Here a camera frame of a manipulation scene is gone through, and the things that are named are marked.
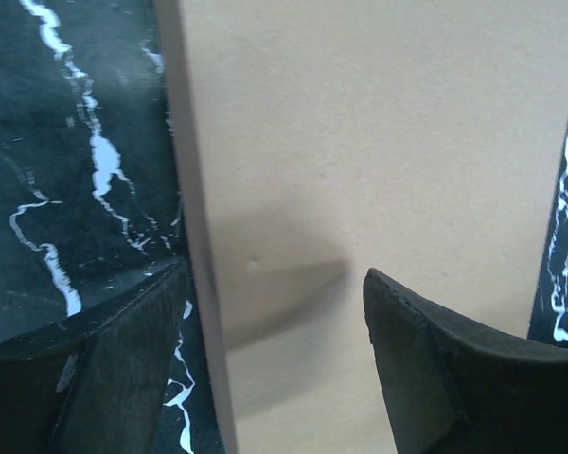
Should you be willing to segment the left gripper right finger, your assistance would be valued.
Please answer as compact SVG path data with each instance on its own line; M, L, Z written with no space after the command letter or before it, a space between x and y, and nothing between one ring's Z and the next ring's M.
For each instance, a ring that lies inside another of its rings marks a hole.
M513 336L377 269L364 317L400 453L568 453L568 344Z

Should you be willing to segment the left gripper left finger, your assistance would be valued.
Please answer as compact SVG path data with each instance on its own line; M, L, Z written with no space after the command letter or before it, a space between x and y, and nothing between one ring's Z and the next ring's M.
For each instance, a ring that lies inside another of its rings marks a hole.
M1 343L0 453L150 453L186 270Z

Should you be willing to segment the large cardboard box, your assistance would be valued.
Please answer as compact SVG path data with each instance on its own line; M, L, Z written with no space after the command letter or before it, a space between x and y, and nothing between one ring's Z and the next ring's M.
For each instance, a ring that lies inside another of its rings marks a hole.
M524 336L568 109L568 1L185 1L242 453L391 453L377 268Z

